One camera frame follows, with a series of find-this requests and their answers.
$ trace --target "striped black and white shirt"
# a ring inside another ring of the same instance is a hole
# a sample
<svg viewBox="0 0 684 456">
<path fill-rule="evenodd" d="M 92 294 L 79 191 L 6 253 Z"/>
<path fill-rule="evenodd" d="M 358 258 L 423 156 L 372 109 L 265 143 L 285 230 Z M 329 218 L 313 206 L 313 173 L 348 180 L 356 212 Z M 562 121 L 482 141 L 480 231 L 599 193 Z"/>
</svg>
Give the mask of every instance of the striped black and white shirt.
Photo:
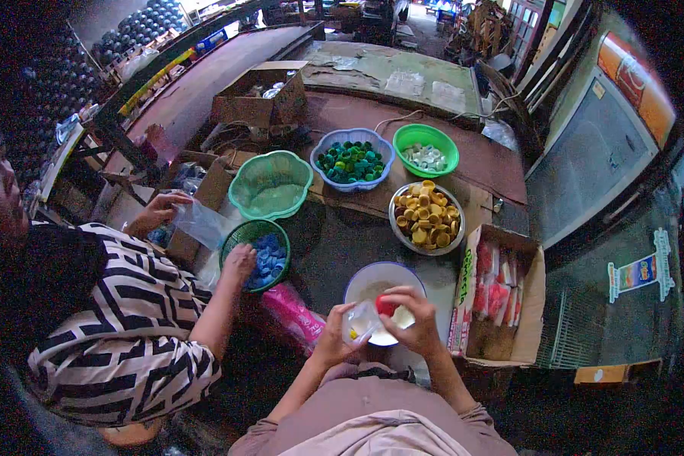
<svg viewBox="0 0 684 456">
<path fill-rule="evenodd" d="M 74 423 L 115 427 L 190 406 L 220 378 L 208 347 L 188 341 L 211 293 L 141 240 L 99 223 L 109 256 L 91 310 L 68 318 L 27 359 L 28 389 Z"/>
</svg>

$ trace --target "glass window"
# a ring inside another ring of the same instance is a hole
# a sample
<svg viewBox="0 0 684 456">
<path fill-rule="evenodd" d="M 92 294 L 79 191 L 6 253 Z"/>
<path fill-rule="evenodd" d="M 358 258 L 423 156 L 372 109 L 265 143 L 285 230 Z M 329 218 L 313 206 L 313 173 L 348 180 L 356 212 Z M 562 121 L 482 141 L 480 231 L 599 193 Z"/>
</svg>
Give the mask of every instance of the glass window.
<svg viewBox="0 0 684 456">
<path fill-rule="evenodd" d="M 574 369 L 637 363 L 673 351 L 684 333 L 678 223 L 683 187 L 684 158 L 675 164 L 671 179 L 647 196 L 604 239 L 570 262 L 547 271 L 538 366 Z M 653 273 L 643 264 L 659 250 L 654 244 L 655 232 L 667 235 L 663 240 L 668 238 L 666 257 L 675 287 L 663 298 L 659 283 L 631 287 L 611 302 L 608 264 L 613 263 L 620 269 L 619 275 L 625 276 L 620 277 L 621 284 L 628 284 L 632 276 L 650 277 Z"/>
</svg>

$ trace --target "green plastic basin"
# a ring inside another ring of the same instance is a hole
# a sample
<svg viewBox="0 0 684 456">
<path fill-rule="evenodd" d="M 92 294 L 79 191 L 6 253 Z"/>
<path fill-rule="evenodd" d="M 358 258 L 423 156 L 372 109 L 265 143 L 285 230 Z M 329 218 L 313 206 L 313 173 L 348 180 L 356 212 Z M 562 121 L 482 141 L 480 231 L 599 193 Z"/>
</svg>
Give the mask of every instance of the green plastic basin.
<svg viewBox="0 0 684 456">
<path fill-rule="evenodd" d="M 288 150 L 275 150 L 238 169 L 228 198 L 250 220 L 291 217 L 306 199 L 313 177 L 309 163 Z"/>
<path fill-rule="evenodd" d="M 432 144 L 433 147 L 438 149 L 441 155 L 446 157 L 446 168 L 443 171 L 423 171 L 407 160 L 403 156 L 402 151 L 416 142 L 420 142 L 424 146 Z M 400 127 L 392 137 L 392 147 L 401 159 L 403 166 L 416 176 L 428 178 L 443 176 L 456 169 L 459 165 L 459 150 L 456 147 L 456 143 L 438 128 L 423 125 L 422 123 L 411 123 L 410 125 Z"/>
</svg>

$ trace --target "paper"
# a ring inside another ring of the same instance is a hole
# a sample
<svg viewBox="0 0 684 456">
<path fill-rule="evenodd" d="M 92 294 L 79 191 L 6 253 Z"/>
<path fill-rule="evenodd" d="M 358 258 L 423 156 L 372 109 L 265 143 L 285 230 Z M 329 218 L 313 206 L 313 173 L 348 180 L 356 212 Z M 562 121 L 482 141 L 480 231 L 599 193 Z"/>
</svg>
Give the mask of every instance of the paper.
<svg viewBox="0 0 684 456">
<path fill-rule="evenodd" d="M 419 73 L 393 71 L 385 85 L 386 92 L 397 92 L 404 95 L 421 96 L 425 79 Z"/>
<path fill-rule="evenodd" d="M 452 112 L 466 112 L 464 89 L 445 82 L 433 82 L 431 101 L 434 105 L 445 107 Z"/>
</svg>

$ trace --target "white bowl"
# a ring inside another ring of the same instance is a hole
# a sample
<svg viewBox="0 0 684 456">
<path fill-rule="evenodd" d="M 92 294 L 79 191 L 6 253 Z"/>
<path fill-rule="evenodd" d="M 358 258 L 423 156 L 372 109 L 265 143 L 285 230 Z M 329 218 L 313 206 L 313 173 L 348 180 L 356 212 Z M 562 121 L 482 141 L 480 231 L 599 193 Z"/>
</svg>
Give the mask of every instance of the white bowl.
<svg viewBox="0 0 684 456">
<path fill-rule="evenodd" d="M 344 293 L 344 302 L 362 302 L 365 299 L 370 299 L 374 302 L 377 295 L 382 294 L 385 289 L 400 285 L 413 287 L 420 294 L 426 296 L 423 282 L 414 272 L 402 264 L 391 261 L 368 264 L 357 271 L 350 279 Z M 398 307 L 391 320 L 403 329 L 416 321 L 405 306 Z M 385 347 L 397 344 L 397 339 L 387 332 L 385 328 L 380 328 L 370 337 L 370 343 Z"/>
</svg>

